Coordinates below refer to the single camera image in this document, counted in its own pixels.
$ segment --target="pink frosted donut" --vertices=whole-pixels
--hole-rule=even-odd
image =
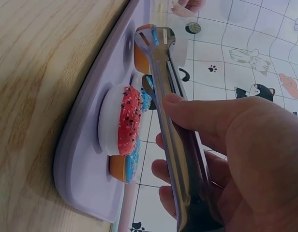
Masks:
[[[132,86],[112,87],[103,101],[98,138],[102,150],[110,156],[129,155],[138,137],[142,97]]]
[[[124,88],[118,130],[120,155],[128,155],[135,148],[141,117],[142,98],[132,86]]]

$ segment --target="skin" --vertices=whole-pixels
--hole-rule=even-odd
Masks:
[[[226,232],[298,232],[298,117],[260,97],[227,101],[184,101],[175,94],[163,101],[178,125],[198,131],[202,143],[225,154],[206,152],[214,199]],[[163,148],[161,134],[156,138]],[[153,174],[170,183],[165,160]],[[159,195],[176,218],[170,186]]]
[[[206,0],[178,0],[178,3],[193,13],[197,13],[201,8],[203,8]]]

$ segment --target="toy donut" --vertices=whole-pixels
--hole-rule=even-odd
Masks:
[[[143,74],[142,73],[136,73],[134,75],[134,77],[132,78],[131,81],[131,86],[133,86],[135,89],[137,89],[138,91],[140,91],[142,99],[143,99],[143,105],[141,108],[142,113],[146,112],[151,105],[151,96],[144,90],[143,86],[142,86],[142,77]]]
[[[143,99],[143,106],[142,106],[142,108],[141,108],[141,111],[144,113],[144,112],[146,112],[146,111],[150,108],[152,98],[151,98],[151,96],[144,90],[144,88],[141,89],[141,96],[142,96],[142,99]]]
[[[142,30],[142,29],[148,29],[153,28],[153,24],[146,24],[142,25],[139,28],[137,28],[136,31]],[[140,48],[137,46],[136,43],[134,43],[134,64],[135,68],[143,73],[143,74],[150,74],[150,64],[146,57],[146,55],[140,50]]]
[[[98,136],[101,149],[109,156],[129,155],[138,138],[142,98],[132,86],[112,87],[103,101]]]
[[[139,159],[140,139],[137,139],[136,147],[128,156],[111,156],[109,158],[110,174],[124,183],[129,183],[137,171]]]

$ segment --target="black cat drawing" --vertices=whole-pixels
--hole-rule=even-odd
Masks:
[[[274,95],[275,95],[275,90],[273,88],[267,88],[261,84],[252,85],[250,88],[250,91],[245,91],[241,88],[235,87],[235,97],[237,99],[244,98],[244,97],[258,96],[258,97],[270,100],[272,102]]]
[[[184,73],[184,77],[182,78],[182,81],[183,82],[188,82],[189,80],[190,80],[190,74],[187,72],[187,71],[185,71],[184,69],[182,69],[182,68],[179,68],[179,71],[180,72],[183,72]],[[150,108],[149,108],[150,110],[156,110],[157,109],[157,107],[156,107],[156,105],[154,104],[154,102],[152,101],[151,102],[151,105],[150,105]]]
[[[143,232],[144,230],[145,228],[141,226],[141,222],[132,223],[132,228],[130,229],[131,232]]]

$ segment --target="paw print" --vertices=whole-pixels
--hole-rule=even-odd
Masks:
[[[208,68],[208,70],[209,70],[209,72],[216,72],[218,69],[216,68],[216,66],[215,65],[211,65],[209,68]]]

